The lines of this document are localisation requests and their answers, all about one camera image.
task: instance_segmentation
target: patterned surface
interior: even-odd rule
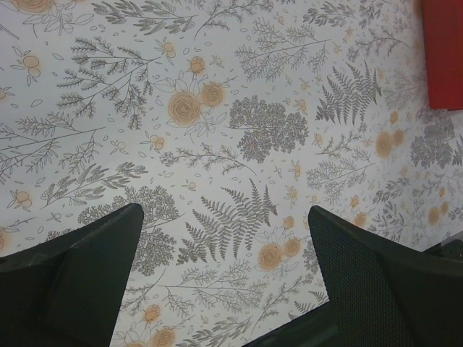
[[[324,302],[312,205],[416,249],[460,231],[418,1],[0,5],[0,254],[142,204],[115,346],[241,346]]]

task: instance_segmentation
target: red object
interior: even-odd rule
[[[431,108],[463,109],[463,0],[422,0]]]

